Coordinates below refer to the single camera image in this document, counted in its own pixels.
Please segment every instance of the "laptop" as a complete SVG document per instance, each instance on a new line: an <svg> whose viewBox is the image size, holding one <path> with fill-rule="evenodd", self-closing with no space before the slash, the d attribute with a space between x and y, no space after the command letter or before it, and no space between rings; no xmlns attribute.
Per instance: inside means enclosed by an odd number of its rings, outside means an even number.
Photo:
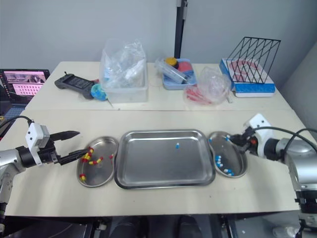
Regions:
<svg viewBox="0 0 317 238"><path fill-rule="evenodd" d="M4 118L20 115L49 75L47 69L0 69L0 80L10 102Z"/></svg>

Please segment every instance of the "white table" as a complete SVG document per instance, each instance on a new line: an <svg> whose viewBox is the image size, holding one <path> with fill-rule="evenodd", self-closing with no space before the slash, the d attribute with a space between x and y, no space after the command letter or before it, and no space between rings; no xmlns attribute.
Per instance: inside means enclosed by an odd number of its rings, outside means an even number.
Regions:
<svg viewBox="0 0 317 238"><path fill-rule="evenodd" d="M50 133L77 130L81 134L55 143L60 155L83 148L99 136L119 139L125 132L143 129L194 128L206 136L217 130L240 133L255 111L24 111ZM298 130L304 125L292 110L259 111L274 126ZM0 150L24 145L27 123L23 119L0 142ZM285 135L275 133L276 138ZM153 214L207 214L271 212L298 209L287 167L248 156L241 178L216 175L207 186L125 190L112 180L97 188L83 187L76 178L77 162L33 167L13 182L7 215L16 216L120 216Z"/></svg>
<svg viewBox="0 0 317 238"><path fill-rule="evenodd" d="M217 64L193 64L198 77L205 66L219 70ZM97 100L87 100L82 95L58 89L54 82L67 73L73 73L88 80L99 78L99 62L61 62L41 90L28 104L27 110L169 110L169 111L248 111L248 110L290 110L290 106L276 90L271 98L237 98L233 103L223 102L218 106L192 106L183 100L182 90L166 90L161 75L157 74L153 63L148 63L149 99L145 103L113 104Z"/></svg>

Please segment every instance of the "metal tray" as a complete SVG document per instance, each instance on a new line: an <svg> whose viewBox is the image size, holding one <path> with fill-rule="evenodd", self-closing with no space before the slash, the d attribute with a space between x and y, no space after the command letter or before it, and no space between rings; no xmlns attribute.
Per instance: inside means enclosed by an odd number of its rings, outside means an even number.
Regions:
<svg viewBox="0 0 317 238"><path fill-rule="evenodd" d="M113 154L112 161L114 161L119 145L113 137L103 136L90 142L87 147L94 149L91 160L95 161L100 156L104 159L97 165L89 165L79 159L77 164L77 179L86 187L98 187L112 179L114 169L110 156ZM85 181L79 179L80 174L86 175Z"/></svg>
<svg viewBox="0 0 317 238"><path fill-rule="evenodd" d="M131 131L121 138L114 179L125 189L207 185L215 177L211 160L200 131Z"/></svg>
<svg viewBox="0 0 317 238"><path fill-rule="evenodd" d="M216 131L209 136L209 146L216 170L224 176L239 178L246 173L248 161L246 155L241 154L236 145L229 140L229 136L230 134L224 131Z"/></svg>

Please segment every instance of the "black wire rack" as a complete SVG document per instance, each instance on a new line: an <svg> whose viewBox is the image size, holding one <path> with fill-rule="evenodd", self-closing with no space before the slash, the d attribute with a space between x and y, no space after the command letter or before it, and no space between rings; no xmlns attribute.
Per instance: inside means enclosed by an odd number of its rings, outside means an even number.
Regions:
<svg viewBox="0 0 317 238"><path fill-rule="evenodd" d="M244 37L226 59L233 82L265 83L280 40Z"/></svg>

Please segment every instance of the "laptop screen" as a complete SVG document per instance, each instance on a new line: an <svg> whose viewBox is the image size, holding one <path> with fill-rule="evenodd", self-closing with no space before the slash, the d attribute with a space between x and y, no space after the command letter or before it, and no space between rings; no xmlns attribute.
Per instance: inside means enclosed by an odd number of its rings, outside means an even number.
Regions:
<svg viewBox="0 0 317 238"><path fill-rule="evenodd" d="M1 69L0 79L14 104L28 104L50 75L48 70Z"/></svg>

